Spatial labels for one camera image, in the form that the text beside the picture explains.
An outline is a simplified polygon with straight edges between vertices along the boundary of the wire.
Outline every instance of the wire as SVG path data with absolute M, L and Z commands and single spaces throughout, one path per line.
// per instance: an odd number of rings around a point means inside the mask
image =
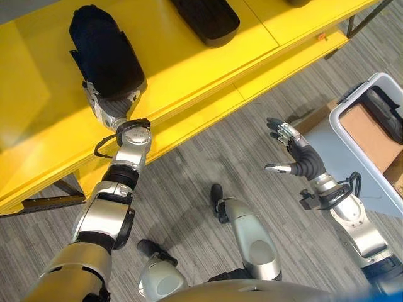
M 338 181 L 338 184 L 344 184 L 345 182 L 349 182 L 351 189 L 354 188 L 354 195 L 359 198 L 361 193 L 361 174 L 354 171 L 351 173 L 349 177 L 346 178 L 344 181 Z
M 102 154 L 102 153 L 100 153 L 100 152 L 98 151 L 99 148 L 101 148 L 106 142 L 110 141 L 112 138 L 115 138 L 115 137 L 117 137 L 117 136 L 119 136 L 119 135 L 122 135 L 122 134 L 124 134 L 126 131 L 128 131 L 128 130 L 130 130 L 130 129 L 132 129 L 132 128 L 138 127 L 138 126 L 139 126 L 139 125 L 136 125 L 136 124 L 130 125 L 130 126 L 124 128 L 124 129 L 123 129 L 122 131 L 120 131 L 120 132 L 116 132 L 115 134 L 112 134 L 112 135 L 109 135 L 109 136 L 107 136 L 107 137 L 104 137 L 104 138 L 102 139 L 102 141 L 100 141 L 99 143 L 97 143 L 97 144 L 95 145 L 94 155 L 95 155 L 95 156 L 98 156 L 98 157 L 103 157 L 103 158 L 105 158 L 105 159 L 112 159 L 113 156 L 110 156 L 110 155 L 108 155 L 108 154 Z

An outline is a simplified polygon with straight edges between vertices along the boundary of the yellow shelf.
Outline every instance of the yellow shelf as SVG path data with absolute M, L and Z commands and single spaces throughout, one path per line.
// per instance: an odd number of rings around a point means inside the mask
M 327 32 L 327 39 L 311 39 L 282 58 L 253 72 L 245 81 L 238 81 L 173 118 L 152 126 L 153 142 L 147 163 L 177 147 L 187 139 L 239 109 L 256 96 L 274 87 L 327 53 L 341 47 L 348 39 L 337 29 Z M 117 146 L 107 152 L 115 152 Z M 110 160 L 95 158 L 75 173 L 88 196 L 106 172 Z
M 286 1 L 245 0 L 279 45 L 338 24 L 377 0 L 311 0 L 301 8 Z
M 297 10 L 284 0 L 228 2 L 241 19 L 239 31 L 209 49 L 169 0 L 93 1 L 127 34 L 147 76 L 132 118 L 164 124 L 374 1 L 312 0 Z M 94 159 L 94 146 L 110 134 L 93 116 L 68 53 L 68 27 L 81 5 L 60 0 L 0 25 L 0 212 Z

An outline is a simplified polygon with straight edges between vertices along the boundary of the cardboard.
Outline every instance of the cardboard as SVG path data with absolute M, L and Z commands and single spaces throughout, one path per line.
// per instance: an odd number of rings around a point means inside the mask
M 383 173 L 383 176 L 403 197 L 403 152 L 396 157 L 385 173 Z
M 345 112 L 340 122 L 381 173 L 403 150 L 403 145 L 389 138 L 362 104 L 356 104 Z

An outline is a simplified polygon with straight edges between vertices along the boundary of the gray carpet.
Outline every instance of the gray carpet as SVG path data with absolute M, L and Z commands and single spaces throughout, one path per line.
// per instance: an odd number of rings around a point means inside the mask
M 113 254 L 112 301 L 142 301 L 137 283 L 145 259 L 135 250 L 141 238 L 169 249 L 190 285 L 242 265 L 230 227 L 219 225 L 209 207 L 214 182 L 261 218 L 280 252 L 284 281 L 342 292 L 368 286 L 330 224 L 319 212 L 300 207 L 298 194 L 306 182 L 263 172 L 267 162 L 288 161 L 268 137 L 264 119 L 302 116 L 374 72 L 387 72 L 403 84 L 401 16 L 403 1 L 396 0 L 331 60 L 317 62 L 148 165 L 136 188 L 132 236 Z M 70 242 L 81 208 L 0 219 L 1 301 L 18 301 Z M 402 220 L 368 216 L 403 257 Z

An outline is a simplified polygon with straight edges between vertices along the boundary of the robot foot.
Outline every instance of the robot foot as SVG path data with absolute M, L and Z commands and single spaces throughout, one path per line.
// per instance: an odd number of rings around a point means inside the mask
M 140 254 L 146 256 L 147 258 L 151 258 L 154 254 L 158 254 L 158 258 L 163 261 L 168 261 L 173 266 L 178 265 L 178 260 L 172 257 L 166 250 L 164 250 L 158 243 L 148 239 L 142 239 L 137 244 L 137 250 Z
M 215 216 L 219 219 L 219 222 L 225 224 L 229 222 L 227 213 L 225 212 L 225 204 L 223 202 L 223 191 L 220 184 L 213 184 L 210 190 L 210 200 L 213 206 Z

